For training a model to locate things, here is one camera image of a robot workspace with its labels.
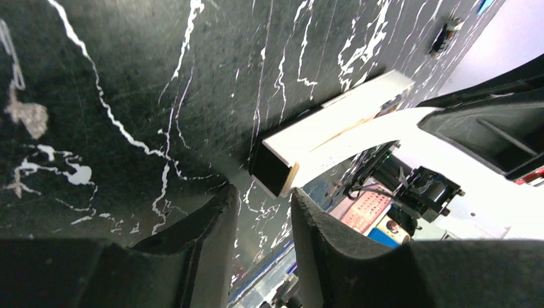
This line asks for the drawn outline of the white remote control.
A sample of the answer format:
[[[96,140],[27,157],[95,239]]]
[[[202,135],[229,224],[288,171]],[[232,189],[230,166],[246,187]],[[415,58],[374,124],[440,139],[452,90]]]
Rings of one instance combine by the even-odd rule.
[[[414,84],[404,74],[389,71],[360,82],[287,126],[281,125],[257,143],[249,174],[273,197],[286,197],[298,159],[360,124],[397,111]]]

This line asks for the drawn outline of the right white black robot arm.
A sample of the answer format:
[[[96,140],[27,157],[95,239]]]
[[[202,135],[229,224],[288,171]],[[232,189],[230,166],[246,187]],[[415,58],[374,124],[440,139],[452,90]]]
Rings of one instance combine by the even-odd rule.
[[[509,72],[473,87],[433,98],[417,107],[439,107],[438,113],[424,117],[418,124],[424,132],[438,137],[476,159],[486,167],[518,185],[543,186],[543,55]],[[438,201],[423,201],[423,192],[416,193],[416,184],[444,176],[423,167],[408,175],[400,162],[385,163],[386,159],[371,158],[359,175],[380,175],[378,180],[392,184],[399,191],[397,199],[408,206],[404,210],[414,218],[433,208],[436,218]],[[509,217],[514,209],[521,210],[530,231],[543,235],[543,192],[537,197],[520,197],[507,205]]]

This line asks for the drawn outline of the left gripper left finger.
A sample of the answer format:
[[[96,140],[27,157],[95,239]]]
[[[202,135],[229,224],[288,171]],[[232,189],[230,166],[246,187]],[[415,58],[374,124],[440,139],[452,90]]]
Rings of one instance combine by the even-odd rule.
[[[226,307],[239,192],[131,248],[105,239],[3,239],[2,307]]]

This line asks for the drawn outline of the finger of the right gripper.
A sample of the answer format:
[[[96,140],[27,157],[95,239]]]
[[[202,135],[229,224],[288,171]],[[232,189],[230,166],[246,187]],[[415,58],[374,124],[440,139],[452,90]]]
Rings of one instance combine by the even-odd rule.
[[[421,130],[510,181],[543,167],[543,56],[419,107],[437,108]]]

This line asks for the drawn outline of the white remote battery cover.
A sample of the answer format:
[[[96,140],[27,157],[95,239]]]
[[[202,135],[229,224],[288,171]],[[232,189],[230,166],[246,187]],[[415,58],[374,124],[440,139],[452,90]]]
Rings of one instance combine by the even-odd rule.
[[[298,169],[288,189],[303,187],[325,171],[362,151],[401,140],[417,132],[418,123],[422,119],[440,110],[436,107],[400,110],[344,132],[296,161]]]

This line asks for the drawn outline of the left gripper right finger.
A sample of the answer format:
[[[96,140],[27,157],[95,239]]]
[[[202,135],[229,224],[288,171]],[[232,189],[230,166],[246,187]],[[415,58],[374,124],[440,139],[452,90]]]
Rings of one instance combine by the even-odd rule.
[[[291,220],[304,307],[542,307],[541,241],[380,244],[294,189]]]

